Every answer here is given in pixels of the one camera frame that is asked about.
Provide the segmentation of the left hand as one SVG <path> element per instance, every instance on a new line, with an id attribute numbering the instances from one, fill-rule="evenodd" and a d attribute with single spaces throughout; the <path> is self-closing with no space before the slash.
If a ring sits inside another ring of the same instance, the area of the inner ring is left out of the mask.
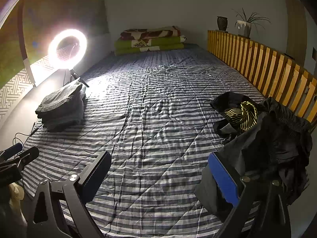
<path id="1" fill-rule="evenodd" d="M 9 191 L 10 191 L 10 200 L 12 201 L 12 204 L 16 204 L 24 199 L 24 196 L 25 196 L 24 189 L 20 185 L 16 183 L 11 183 L 9 185 Z"/>

